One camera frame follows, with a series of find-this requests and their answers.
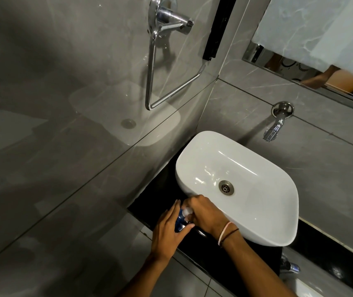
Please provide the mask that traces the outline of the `person's left hand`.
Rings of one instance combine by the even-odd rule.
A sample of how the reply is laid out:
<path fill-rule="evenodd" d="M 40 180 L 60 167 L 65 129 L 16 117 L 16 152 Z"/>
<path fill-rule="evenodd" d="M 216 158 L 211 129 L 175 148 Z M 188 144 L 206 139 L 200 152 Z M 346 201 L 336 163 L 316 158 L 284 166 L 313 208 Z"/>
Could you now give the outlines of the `person's left hand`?
<path fill-rule="evenodd" d="M 180 200 L 177 199 L 169 210 L 166 210 L 159 218 L 152 235 L 151 252 L 173 257 L 177 247 L 186 235 L 175 235 L 175 222 L 179 215 Z"/>

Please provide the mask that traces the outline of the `person's right hand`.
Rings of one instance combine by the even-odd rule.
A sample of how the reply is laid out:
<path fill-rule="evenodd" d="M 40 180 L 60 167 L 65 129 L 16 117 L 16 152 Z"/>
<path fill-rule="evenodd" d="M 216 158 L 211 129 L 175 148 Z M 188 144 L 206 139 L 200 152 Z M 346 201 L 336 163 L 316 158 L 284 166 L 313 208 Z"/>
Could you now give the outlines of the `person's right hand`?
<path fill-rule="evenodd" d="M 229 219 L 223 212 L 209 198 L 203 196 L 203 222 L 202 224 L 195 225 L 218 240 L 221 231 L 228 221 Z"/>

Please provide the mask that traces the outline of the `blue bottle with white cap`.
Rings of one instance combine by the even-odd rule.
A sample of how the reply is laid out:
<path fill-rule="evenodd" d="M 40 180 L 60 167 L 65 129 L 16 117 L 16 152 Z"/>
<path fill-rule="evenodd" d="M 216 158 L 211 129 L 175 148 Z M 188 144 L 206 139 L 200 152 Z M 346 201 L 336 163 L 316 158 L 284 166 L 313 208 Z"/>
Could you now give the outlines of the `blue bottle with white cap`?
<path fill-rule="evenodd" d="M 179 210 L 179 215 L 178 215 L 177 220 L 175 222 L 175 228 L 174 228 L 175 233 L 181 232 L 188 224 L 193 223 L 193 222 L 187 220 L 187 216 L 189 216 L 193 213 L 194 213 L 194 211 L 189 207 Z"/>

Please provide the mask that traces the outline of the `person's left forearm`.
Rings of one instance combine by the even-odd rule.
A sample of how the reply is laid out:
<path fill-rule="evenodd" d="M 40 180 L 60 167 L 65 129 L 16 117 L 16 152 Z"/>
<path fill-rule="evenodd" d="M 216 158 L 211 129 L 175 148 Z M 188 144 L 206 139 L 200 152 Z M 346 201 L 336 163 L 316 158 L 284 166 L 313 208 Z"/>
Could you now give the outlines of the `person's left forearm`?
<path fill-rule="evenodd" d="M 150 297 L 159 277 L 168 266 L 170 257 L 151 253 L 138 273 L 115 297 Z"/>

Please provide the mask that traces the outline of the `person's right forearm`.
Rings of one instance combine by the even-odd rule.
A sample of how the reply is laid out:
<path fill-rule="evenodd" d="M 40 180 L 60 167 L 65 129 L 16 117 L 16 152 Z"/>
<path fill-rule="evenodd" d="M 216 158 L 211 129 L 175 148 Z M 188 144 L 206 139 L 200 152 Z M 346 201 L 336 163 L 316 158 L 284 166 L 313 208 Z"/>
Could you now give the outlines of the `person's right forearm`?
<path fill-rule="evenodd" d="M 240 232 L 224 241 L 227 252 L 250 297 L 298 297 L 247 244 Z"/>

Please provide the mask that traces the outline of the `metal sink drain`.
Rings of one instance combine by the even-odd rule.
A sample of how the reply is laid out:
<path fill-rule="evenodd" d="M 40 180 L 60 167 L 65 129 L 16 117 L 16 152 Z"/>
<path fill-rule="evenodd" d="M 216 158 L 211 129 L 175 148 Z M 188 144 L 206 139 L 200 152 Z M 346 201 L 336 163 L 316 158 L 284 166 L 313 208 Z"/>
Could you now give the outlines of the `metal sink drain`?
<path fill-rule="evenodd" d="M 222 180 L 218 184 L 220 192 L 226 196 L 231 196 L 234 194 L 233 184 L 227 180 Z"/>

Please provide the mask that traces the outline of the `pink wristband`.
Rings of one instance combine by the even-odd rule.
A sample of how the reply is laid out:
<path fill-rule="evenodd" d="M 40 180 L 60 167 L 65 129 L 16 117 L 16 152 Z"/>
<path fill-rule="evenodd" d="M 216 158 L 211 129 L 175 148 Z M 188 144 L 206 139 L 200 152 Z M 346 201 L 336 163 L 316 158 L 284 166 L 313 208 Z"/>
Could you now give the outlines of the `pink wristband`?
<path fill-rule="evenodd" d="M 230 224 L 232 224 L 232 222 L 231 222 L 231 221 L 228 221 L 228 222 L 226 223 L 226 225 L 224 226 L 223 230 L 221 231 L 221 233 L 220 233 L 220 235 L 219 235 L 219 238 L 218 238 L 218 246 L 221 245 L 222 237 L 223 237 L 225 231 L 227 230 L 227 228 L 228 228 L 228 226 L 229 226 Z"/>

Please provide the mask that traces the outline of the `dark thread wristband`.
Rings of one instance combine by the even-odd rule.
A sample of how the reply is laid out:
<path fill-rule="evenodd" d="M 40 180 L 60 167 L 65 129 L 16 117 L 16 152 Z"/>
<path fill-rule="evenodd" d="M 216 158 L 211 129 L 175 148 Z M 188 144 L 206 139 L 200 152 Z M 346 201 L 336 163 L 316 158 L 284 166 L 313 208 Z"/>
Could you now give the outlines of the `dark thread wristband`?
<path fill-rule="evenodd" d="M 235 233 L 235 232 L 239 232 L 239 229 L 238 229 L 238 228 L 237 228 L 237 229 L 234 229 L 233 231 L 231 231 L 230 233 L 228 233 L 227 235 L 225 235 L 225 236 L 220 240 L 219 246 L 220 246 L 221 248 L 223 248 L 224 241 L 225 241 L 227 238 L 229 238 L 229 236 L 232 235 L 232 234 Z"/>

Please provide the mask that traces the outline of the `white ceramic sink basin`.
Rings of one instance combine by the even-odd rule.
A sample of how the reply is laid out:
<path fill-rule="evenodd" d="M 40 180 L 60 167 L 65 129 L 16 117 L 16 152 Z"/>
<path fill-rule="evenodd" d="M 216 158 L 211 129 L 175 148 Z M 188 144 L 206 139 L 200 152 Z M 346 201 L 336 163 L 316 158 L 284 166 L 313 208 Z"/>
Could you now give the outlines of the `white ceramic sink basin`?
<path fill-rule="evenodd" d="M 198 133 L 175 165 L 176 180 L 188 195 L 204 195 L 232 221 L 245 239 L 272 247 L 290 245 L 299 221 L 298 190 L 280 167 L 232 139 Z M 234 194 L 218 188 L 233 184 Z"/>

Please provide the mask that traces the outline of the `chrome angle valve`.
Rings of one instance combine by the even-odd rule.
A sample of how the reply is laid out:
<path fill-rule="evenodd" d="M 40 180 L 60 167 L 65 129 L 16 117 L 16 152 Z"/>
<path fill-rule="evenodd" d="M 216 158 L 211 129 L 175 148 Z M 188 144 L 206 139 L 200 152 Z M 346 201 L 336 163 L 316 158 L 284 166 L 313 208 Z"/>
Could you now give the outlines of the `chrome angle valve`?
<path fill-rule="evenodd" d="M 282 253 L 280 261 L 280 274 L 299 274 L 300 268 L 297 264 L 289 261 L 287 256 Z"/>

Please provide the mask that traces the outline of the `black vertical bar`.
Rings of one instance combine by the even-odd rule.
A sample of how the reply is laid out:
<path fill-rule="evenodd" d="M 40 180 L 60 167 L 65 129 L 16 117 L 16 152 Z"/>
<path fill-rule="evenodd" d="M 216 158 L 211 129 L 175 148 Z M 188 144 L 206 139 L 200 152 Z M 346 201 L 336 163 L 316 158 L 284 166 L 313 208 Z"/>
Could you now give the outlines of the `black vertical bar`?
<path fill-rule="evenodd" d="M 204 50 L 203 59 L 211 61 L 215 58 L 222 41 L 226 26 L 233 11 L 236 0 L 220 0 L 211 32 Z"/>

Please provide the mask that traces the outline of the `chrome wall tap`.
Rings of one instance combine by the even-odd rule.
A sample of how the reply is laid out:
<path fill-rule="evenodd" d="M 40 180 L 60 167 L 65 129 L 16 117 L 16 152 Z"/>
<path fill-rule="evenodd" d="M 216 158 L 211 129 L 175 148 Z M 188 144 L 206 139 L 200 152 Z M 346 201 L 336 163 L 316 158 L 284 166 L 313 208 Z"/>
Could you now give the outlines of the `chrome wall tap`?
<path fill-rule="evenodd" d="M 281 101 L 272 106 L 271 113 L 275 118 L 275 122 L 263 134 L 263 140 L 266 142 L 271 142 L 277 138 L 277 135 L 283 127 L 285 120 L 293 116 L 294 106 L 287 101 Z"/>

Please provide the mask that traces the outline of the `wall mirror with chrome frame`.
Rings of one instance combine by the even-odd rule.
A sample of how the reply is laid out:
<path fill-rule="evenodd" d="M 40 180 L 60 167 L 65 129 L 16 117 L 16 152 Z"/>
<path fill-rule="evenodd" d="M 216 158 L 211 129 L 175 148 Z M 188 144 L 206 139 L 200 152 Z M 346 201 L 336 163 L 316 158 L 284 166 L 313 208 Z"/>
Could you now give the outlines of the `wall mirror with chrome frame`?
<path fill-rule="evenodd" d="M 271 0 L 243 60 L 353 102 L 353 0 Z"/>

